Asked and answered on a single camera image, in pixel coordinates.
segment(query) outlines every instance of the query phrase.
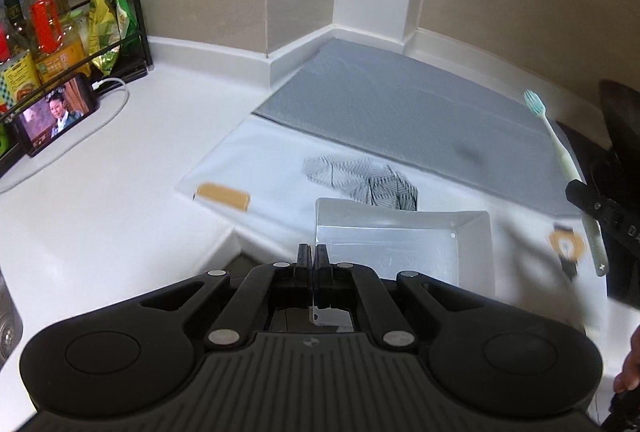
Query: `green toothbrush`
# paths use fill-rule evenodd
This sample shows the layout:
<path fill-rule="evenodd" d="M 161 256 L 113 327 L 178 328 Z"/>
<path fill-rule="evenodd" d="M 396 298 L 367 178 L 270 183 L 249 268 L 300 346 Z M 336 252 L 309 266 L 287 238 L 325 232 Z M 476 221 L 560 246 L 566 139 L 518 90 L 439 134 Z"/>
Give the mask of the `green toothbrush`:
<path fill-rule="evenodd" d="M 556 149 L 556 155 L 560 162 L 560 168 L 564 174 L 564 178 L 569 181 L 577 179 L 582 181 L 580 173 L 575 166 L 574 160 L 569 154 L 569 151 L 564 147 L 562 142 L 558 139 L 558 136 L 551 127 L 549 120 L 546 118 L 545 104 L 542 103 L 540 97 L 533 91 L 525 91 L 524 101 L 529 107 L 531 113 L 537 116 L 545 124 L 546 130 L 551 136 L 551 141 Z M 593 257 L 593 265 L 596 268 L 596 274 L 598 276 L 605 276 L 609 272 L 609 259 L 607 258 L 607 252 L 604 248 L 604 242 L 602 242 L 602 233 L 600 232 L 600 225 L 591 216 L 588 216 L 582 212 L 582 225 L 584 231 L 587 234 L 587 240 L 589 241 L 589 248 L 591 249 L 591 256 Z"/>

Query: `countertop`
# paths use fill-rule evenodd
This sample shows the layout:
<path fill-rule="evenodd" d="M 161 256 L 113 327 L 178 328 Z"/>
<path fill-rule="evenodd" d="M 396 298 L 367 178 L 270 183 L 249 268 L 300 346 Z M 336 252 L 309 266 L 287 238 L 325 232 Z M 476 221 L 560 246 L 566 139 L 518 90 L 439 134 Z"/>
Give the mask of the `countertop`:
<path fill-rule="evenodd" d="M 162 64 L 129 88 L 129 102 L 109 125 L 0 196 L 0 271 L 24 325 L 0 371 L 1 432 L 34 412 L 18 360 L 39 330 L 223 266 L 213 254 L 231 224 L 174 188 L 268 88 Z M 41 152 L 36 166 L 111 116 L 123 96 L 107 97 L 67 142 Z M 20 163 L 3 181 L 33 165 Z"/>

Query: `yellow package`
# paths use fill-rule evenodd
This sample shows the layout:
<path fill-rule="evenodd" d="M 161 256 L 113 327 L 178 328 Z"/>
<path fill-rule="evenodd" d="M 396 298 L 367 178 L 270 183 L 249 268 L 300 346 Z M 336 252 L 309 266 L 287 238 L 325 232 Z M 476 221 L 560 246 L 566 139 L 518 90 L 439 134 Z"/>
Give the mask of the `yellow package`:
<path fill-rule="evenodd" d="M 93 54 L 105 47 L 120 41 L 118 21 L 111 11 L 107 0 L 91 0 L 89 4 L 89 53 Z M 103 75 L 111 73 L 120 46 L 95 57 L 92 62 L 102 71 Z"/>

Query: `charging cable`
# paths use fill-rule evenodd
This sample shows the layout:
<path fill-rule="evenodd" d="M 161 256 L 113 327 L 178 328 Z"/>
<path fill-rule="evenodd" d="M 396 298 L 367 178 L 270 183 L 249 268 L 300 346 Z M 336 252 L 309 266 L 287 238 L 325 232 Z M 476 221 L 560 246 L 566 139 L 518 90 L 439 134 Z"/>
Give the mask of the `charging cable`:
<path fill-rule="evenodd" d="M 13 190 L 15 187 L 17 187 L 18 185 L 20 185 L 21 183 L 23 183 L 24 181 L 26 181 L 27 179 L 29 179 L 30 177 L 35 176 L 38 172 L 43 171 L 45 168 L 47 168 L 50 165 L 53 165 L 56 161 L 58 161 L 61 157 L 63 157 L 63 155 L 65 155 L 67 152 L 69 152 L 71 149 L 75 148 L 76 146 L 78 146 L 80 143 L 82 143 L 85 139 L 87 139 L 89 136 L 92 136 L 93 134 L 95 134 L 96 132 L 98 132 L 100 129 L 104 128 L 105 126 L 107 126 L 109 123 L 111 123 L 111 121 L 120 114 L 120 111 L 124 108 L 125 105 L 127 105 L 127 102 L 129 101 L 129 88 L 127 87 L 127 84 L 124 80 L 121 80 L 120 78 L 116 78 L 115 76 L 108 76 L 107 78 L 104 78 L 102 80 L 99 80 L 97 82 L 95 82 L 92 85 L 92 88 L 94 89 L 94 91 L 96 89 L 98 89 L 101 85 L 106 84 L 108 82 L 116 82 L 118 84 L 120 84 L 122 86 L 122 89 L 114 89 L 113 91 L 109 91 L 105 94 L 105 96 L 111 96 L 114 92 L 123 92 L 124 93 L 124 98 L 122 103 L 120 104 L 120 106 L 117 108 L 116 112 L 114 112 L 111 117 L 106 120 L 105 122 L 101 123 L 98 127 L 94 128 L 91 132 L 89 132 L 87 135 L 84 136 L 84 138 L 79 139 L 78 141 L 76 141 L 72 146 L 70 146 L 68 149 L 66 149 L 62 154 L 58 154 L 56 157 L 54 157 L 53 159 L 51 159 L 50 161 L 46 162 L 43 166 L 41 166 L 40 168 L 37 168 L 34 171 L 29 172 L 26 176 L 21 177 L 20 179 L 18 179 L 17 181 L 14 181 L 13 183 L 10 183 L 6 186 L 2 186 L 0 187 L 0 195 L 8 192 L 9 190 Z"/>

